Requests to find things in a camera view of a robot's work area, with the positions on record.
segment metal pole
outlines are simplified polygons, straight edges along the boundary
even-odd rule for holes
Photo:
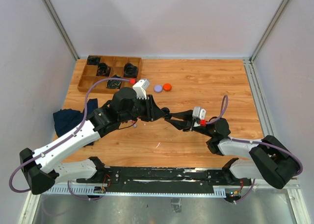
[[[52,3],[50,0],[42,0],[44,5],[46,6],[48,12],[50,13],[51,15],[51,18],[53,20],[53,22],[55,23],[55,25],[57,26],[65,44],[68,46],[68,49],[69,51],[71,52],[71,54],[73,55],[74,59],[75,60],[78,60],[79,59],[79,56],[77,54],[77,52],[75,51],[75,48],[74,46],[72,45],[72,42],[67,34],[67,32],[65,31]]]

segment purple bottle cap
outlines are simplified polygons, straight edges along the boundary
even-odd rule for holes
[[[161,85],[155,85],[154,91],[155,91],[156,93],[161,93],[161,91],[162,91],[162,86],[161,86]]]

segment wooden tray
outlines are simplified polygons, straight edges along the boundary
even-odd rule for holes
[[[131,79],[124,77],[124,66],[127,63],[131,63],[138,67],[138,73],[136,76],[136,81],[140,79],[142,72],[142,58],[140,57],[128,57],[128,56],[99,56],[99,55],[89,55],[94,57],[100,57],[100,63],[106,63],[110,67],[109,77],[114,75],[119,75],[121,78]],[[88,65],[87,61],[84,66],[84,70],[79,79],[78,90],[80,92],[87,92],[89,88],[101,79],[108,78],[107,76],[96,76],[98,65]],[[122,82],[120,88],[132,87],[133,85],[128,82]],[[107,88],[107,81],[98,84],[91,91],[92,93],[107,93],[114,94],[119,91],[119,89],[109,89]]]

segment red wire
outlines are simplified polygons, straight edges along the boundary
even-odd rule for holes
[[[106,176],[110,178],[109,184],[107,186],[107,188],[108,188],[110,186],[110,184],[111,184],[111,177],[108,174],[106,174]]]
[[[109,183],[108,183],[107,188],[111,185],[111,177],[110,177],[108,174],[106,174],[105,177],[104,177],[104,181],[103,181],[103,184],[102,184],[102,188],[104,187],[104,183],[105,183],[105,181],[106,181],[106,176],[110,178],[110,181],[109,181]]]

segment metal floor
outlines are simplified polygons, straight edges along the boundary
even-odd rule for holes
[[[222,198],[182,198],[175,213],[171,198],[105,196],[98,201],[70,195],[42,195],[33,224],[295,224],[286,190],[260,189],[237,205]]]

